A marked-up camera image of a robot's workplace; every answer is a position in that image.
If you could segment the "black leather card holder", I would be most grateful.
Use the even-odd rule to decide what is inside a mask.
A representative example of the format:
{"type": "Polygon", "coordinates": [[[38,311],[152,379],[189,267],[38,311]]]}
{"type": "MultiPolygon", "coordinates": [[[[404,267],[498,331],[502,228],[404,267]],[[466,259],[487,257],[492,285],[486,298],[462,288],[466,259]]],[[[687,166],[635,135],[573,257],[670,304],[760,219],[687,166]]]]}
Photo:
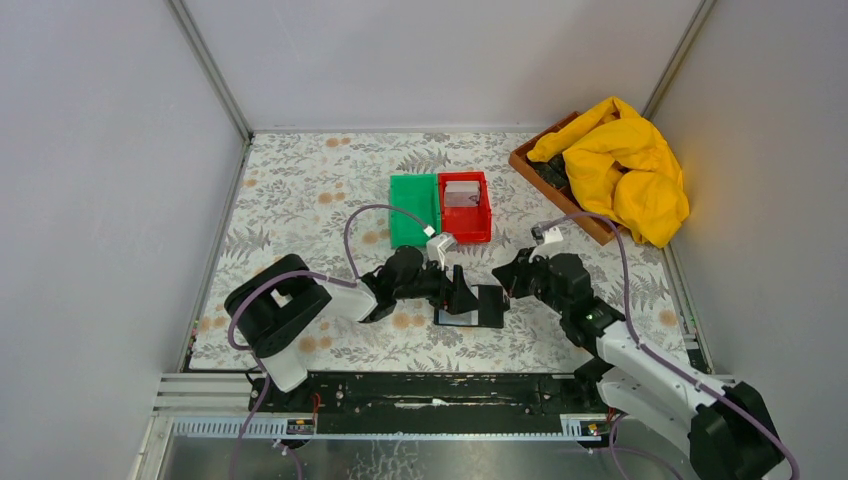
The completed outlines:
{"type": "Polygon", "coordinates": [[[509,298],[503,288],[478,284],[470,289],[478,300],[475,310],[457,315],[436,310],[433,323],[443,327],[503,329],[505,314],[510,310],[509,298]]]}

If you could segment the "red plastic bin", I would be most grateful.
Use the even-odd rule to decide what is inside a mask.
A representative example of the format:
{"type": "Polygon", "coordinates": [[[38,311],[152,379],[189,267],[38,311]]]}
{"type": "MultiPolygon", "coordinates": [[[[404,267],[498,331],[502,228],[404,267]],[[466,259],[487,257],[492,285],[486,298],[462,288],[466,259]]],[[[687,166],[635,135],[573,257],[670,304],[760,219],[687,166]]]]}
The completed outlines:
{"type": "Polygon", "coordinates": [[[482,171],[443,172],[437,177],[442,231],[451,233],[459,244],[488,243],[492,238],[492,209],[485,174],[482,171]],[[446,208],[443,190],[445,183],[451,180],[479,181],[480,204],[476,208],[446,208]]]}

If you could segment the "green plastic bin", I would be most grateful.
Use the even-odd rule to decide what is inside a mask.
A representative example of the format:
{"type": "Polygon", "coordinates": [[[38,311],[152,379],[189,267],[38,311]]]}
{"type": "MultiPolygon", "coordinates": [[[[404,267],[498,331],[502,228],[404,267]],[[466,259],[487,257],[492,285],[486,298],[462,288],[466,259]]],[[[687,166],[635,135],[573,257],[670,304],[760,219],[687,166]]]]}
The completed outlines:
{"type": "MultiPolygon", "coordinates": [[[[389,204],[414,214],[436,233],[441,232],[441,204],[436,174],[392,175],[389,204]]],[[[424,247],[429,240],[417,221],[394,210],[390,211],[389,229],[392,248],[424,247]]]]}

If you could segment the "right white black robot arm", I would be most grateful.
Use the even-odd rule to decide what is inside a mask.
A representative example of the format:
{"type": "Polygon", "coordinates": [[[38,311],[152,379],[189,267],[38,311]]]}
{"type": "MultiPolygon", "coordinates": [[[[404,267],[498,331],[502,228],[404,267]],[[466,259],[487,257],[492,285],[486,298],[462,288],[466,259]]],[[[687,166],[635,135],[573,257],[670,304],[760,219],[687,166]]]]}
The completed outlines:
{"type": "Polygon", "coordinates": [[[510,297],[533,296],[559,314],[567,338],[591,354],[573,386],[583,410],[607,405],[634,417],[684,453],[701,479],[764,479],[786,460],[756,389],[728,385],[636,339],[624,314],[594,294],[577,255],[526,248],[492,274],[510,297]]]}

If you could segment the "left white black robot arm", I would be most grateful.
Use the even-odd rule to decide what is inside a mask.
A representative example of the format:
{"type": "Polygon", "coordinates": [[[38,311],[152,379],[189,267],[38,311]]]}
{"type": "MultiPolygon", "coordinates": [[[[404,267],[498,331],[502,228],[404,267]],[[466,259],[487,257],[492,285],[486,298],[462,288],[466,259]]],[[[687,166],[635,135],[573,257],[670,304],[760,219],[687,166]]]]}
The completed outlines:
{"type": "Polygon", "coordinates": [[[449,273],[439,261],[425,260],[418,248],[403,246],[356,282],[312,271],[300,256],[286,255],[232,291],[224,306],[231,319],[231,345],[238,346],[235,334],[240,333],[273,383],[272,398],[296,411],[310,397],[308,368],[294,345],[306,327],[321,315],[373,323],[408,299],[423,299],[450,315],[475,311],[481,304],[461,266],[449,273]]]}

